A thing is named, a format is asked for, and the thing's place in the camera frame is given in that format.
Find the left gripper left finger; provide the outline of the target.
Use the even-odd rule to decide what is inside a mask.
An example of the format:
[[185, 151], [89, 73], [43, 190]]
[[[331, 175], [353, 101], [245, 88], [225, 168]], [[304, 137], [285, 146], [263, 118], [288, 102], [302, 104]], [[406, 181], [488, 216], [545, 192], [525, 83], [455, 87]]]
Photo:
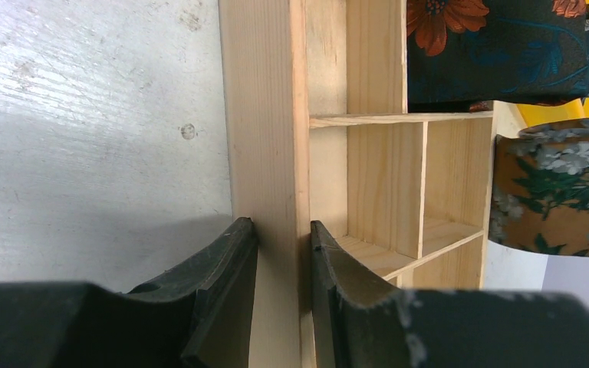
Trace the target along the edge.
[[258, 245], [252, 221], [238, 218], [127, 293], [0, 283], [0, 367], [246, 367]]

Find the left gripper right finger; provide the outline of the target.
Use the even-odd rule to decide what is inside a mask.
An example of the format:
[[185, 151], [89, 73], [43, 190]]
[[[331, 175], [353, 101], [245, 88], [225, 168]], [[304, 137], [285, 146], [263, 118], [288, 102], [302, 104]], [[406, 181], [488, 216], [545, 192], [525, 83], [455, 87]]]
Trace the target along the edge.
[[589, 309], [568, 294], [398, 288], [311, 223], [319, 367], [589, 367]]

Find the orange grey floral tie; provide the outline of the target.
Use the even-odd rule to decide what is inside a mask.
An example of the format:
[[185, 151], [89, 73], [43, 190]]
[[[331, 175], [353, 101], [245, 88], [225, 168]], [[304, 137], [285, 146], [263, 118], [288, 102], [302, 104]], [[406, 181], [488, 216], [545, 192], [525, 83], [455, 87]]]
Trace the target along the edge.
[[589, 118], [496, 137], [488, 235], [522, 251], [589, 257]]

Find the wooden compartment tray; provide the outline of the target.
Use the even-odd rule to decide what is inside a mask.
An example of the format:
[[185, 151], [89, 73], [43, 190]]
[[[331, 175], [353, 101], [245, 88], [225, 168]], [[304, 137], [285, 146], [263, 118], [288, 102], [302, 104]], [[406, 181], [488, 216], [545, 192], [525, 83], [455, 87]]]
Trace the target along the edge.
[[232, 211], [261, 245], [249, 364], [314, 367], [311, 222], [397, 287], [480, 288], [491, 113], [410, 113], [404, 1], [221, 1]]

